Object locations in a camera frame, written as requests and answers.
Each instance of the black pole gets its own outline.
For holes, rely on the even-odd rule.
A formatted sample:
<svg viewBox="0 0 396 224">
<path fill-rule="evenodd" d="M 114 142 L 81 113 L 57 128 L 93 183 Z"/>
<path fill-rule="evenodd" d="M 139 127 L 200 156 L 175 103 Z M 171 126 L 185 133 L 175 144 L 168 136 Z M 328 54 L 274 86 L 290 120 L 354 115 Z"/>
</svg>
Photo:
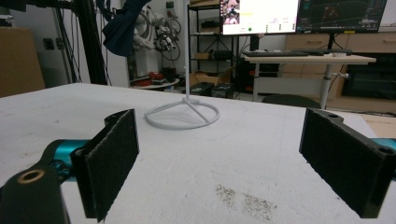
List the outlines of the black pole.
<svg viewBox="0 0 396 224">
<path fill-rule="evenodd" d="M 259 49 L 259 47 L 260 47 L 260 38 L 257 35 L 251 35 L 249 50 L 253 51 L 255 49 Z"/>
<path fill-rule="evenodd" d="M 91 83 L 107 85 L 105 61 L 99 41 L 96 18 L 93 13 L 93 1 L 76 0 L 75 4 Z"/>
<path fill-rule="evenodd" d="M 331 33 L 329 34 L 329 43 L 327 44 L 327 49 L 331 49 L 332 48 L 332 43 L 335 41 L 335 34 Z"/>
</svg>

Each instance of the wooden desk surface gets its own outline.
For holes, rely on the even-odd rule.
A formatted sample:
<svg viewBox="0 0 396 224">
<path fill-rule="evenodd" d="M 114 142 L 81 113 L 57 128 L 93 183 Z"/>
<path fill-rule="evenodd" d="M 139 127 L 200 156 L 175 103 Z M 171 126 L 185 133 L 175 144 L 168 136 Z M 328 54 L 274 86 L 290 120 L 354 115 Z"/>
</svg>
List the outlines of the wooden desk surface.
<svg viewBox="0 0 396 224">
<path fill-rule="evenodd" d="M 302 56 L 302 57 L 245 57 L 251 63 L 322 63 L 322 64 L 367 64 L 374 63 L 375 58 L 350 55 L 346 57 Z"/>
<path fill-rule="evenodd" d="M 0 186 L 56 139 L 91 139 L 103 119 L 134 108 L 140 154 L 106 223 L 396 223 L 396 184 L 379 218 L 362 220 L 299 153 L 304 108 L 209 97 L 221 117 L 200 129 L 150 126 L 144 113 L 180 94 L 73 84 L 0 99 Z M 158 119 L 195 122 L 186 107 Z M 363 118 L 337 113 L 375 137 Z M 85 218 L 77 184 L 62 184 L 72 223 Z"/>
</svg>

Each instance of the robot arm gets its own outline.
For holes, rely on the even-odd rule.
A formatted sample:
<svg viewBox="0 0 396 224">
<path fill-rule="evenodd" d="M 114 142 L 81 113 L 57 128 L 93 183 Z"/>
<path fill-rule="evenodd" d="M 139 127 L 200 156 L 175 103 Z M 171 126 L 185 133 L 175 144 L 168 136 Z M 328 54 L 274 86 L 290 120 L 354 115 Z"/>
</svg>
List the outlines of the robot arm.
<svg viewBox="0 0 396 224">
<path fill-rule="evenodd" d="M 0 223 L 70 223 L 60 185 L 72 177 L 86 217 L 104 219 L 139 153 L 133 110 L 105 124 L 90 141 L 50 143 L 38 163 L 11 177 L 0 190 Z"/>
</svg>

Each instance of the monitor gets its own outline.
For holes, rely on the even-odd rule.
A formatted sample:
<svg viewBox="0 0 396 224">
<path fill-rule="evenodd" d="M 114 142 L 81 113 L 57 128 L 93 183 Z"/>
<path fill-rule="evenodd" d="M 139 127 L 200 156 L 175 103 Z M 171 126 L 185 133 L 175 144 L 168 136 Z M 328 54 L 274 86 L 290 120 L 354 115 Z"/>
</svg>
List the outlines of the monitor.
<svg viewBox="0 0 396 224">
<path fill-rule="evenodd" d="M 297 33 L 377 33 L 387 0 L 301 0 Z"/>
<path fill-rule="evenodd" d="M 220 0 L 223 35 L 295 33 L 299 0 Z"/>
</svg>

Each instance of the white table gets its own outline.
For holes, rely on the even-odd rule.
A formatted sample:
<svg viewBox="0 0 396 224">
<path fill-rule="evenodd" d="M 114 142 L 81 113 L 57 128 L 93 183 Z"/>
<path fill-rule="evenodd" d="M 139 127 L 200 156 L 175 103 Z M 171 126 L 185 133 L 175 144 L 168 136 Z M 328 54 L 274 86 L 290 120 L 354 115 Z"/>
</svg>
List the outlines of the white table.
<svg viewBox="0 0 396 224">
<path fill-rule="evenodd" d="M 332 82 L 332 66 L 335 64 L 367 64 L 374 63 L 375 58 L 350 55 L 345 57 L 307 56 L 307 57 L 245 57 L 245 60 L 256 64 L 253 86 L 253 101 L 259 92 L 319 94 L 320 107 L 326 106 L 329 88 Z M 304 63 L 326 64 L 326 73 L 322 80 L 304 78 L 260 77 L 260 63 Z"/>
<path fill-rule="evenodd" d="M 200 129 L 167 131 L 144 113 L 180 94 L 72 84 L 0 98 L 0 186 L 30 167 L 56 139 L 91 139 L 103 119 L 134 108 L 140 154 L 106 223 L 396 223 L 392 182 L 378 219 L 362 220 L 299 153 L 304 109 L 193 97 L 221 117 Z M 165 118 L 190 118 L 185 107 Z M 346 125 L 375 137 L 358 115 Z M 62 184 L 72 223 L 84 216 L 77 183 Z"/>
</svg>

